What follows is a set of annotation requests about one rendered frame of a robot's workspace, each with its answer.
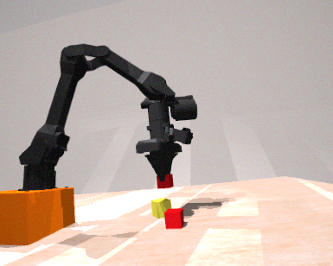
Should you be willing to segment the red cube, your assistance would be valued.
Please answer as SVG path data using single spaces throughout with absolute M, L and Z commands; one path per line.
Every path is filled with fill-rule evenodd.
M 157 177 L 157 189 L 170 189 L 174 186 L 172 174 L 165 175 L 165 181 L 161 182 Z
M 182 229 L 185 224 L 183 208 L 168 209 L 164 217 L 166 230 Z

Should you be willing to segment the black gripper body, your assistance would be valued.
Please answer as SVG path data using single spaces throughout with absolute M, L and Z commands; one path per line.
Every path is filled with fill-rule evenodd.
M 146 128 L 150 131 L 150 139 L 138 141 L 136 144 L 137 154 L 143 154 L 144 152 L 150 152 L 150 155 L 182 152 L 182 146 L 179 143 L 174 142 L 174 140 L 170 140 L 170 142 L 164 141 L 164 132 L 167 123 L 170 123 L 170 120 L 149 122 L 149 126 L 146 126 Z

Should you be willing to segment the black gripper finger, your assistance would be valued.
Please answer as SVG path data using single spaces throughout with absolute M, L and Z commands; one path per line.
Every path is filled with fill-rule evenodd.
M 170 153 L 145 155 L 161 182 L 165 181 L 166 159 L 169 155 Z
M 170 174 L 172 161 L 173 159 L 178 155 L 178 153 L 173 153 L 168 156 L 166 159 L 166 168 L 165 168 L 165 174 Z

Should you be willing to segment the yellow cube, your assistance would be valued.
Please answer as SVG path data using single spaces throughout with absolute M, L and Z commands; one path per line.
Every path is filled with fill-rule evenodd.
M 156 217 L 157 219 L 163 218 L 164 213 L 171 209 L 171 200 L 166 198 L 161 199 L 153 199 L 151 202 L 151 213 L 152 216 Z

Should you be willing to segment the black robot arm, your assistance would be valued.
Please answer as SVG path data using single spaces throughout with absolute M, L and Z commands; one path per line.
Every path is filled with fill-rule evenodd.
M 86 60 L 86 56 L 96 58 Z M 69 136 L 65 135 L 64 130 L 67 116 L 77 82 L 86 72 L 108 66 L 137 86 L 146 97 L 141 103 L 141 108 L 148 109 L 149 122 L 170 120 L 170 114 L 176 121 L 197 118 L 197 103 L 193 95 L 175 97 L 176 93 L 167 85 L 163 76 L 140 70 L 107 46 L 85 43 L 64 47 L 60 63 L 61 76 L 46 123 L 36 132 L 31 145 L 19 156 L 20 163 L 26 166 L 23 170 L 23 187 L 18 191 L 57 189 L 54 166 L 57 166 L 59 158 L 67 151 Z M 164 132 L 165 142 L 174 140 L 191 144 L 192 138 L 193 133 L 190 129 L 177 130 L 174 129 L 174 124 L 170 127 L 170 123 L 167 123 Z

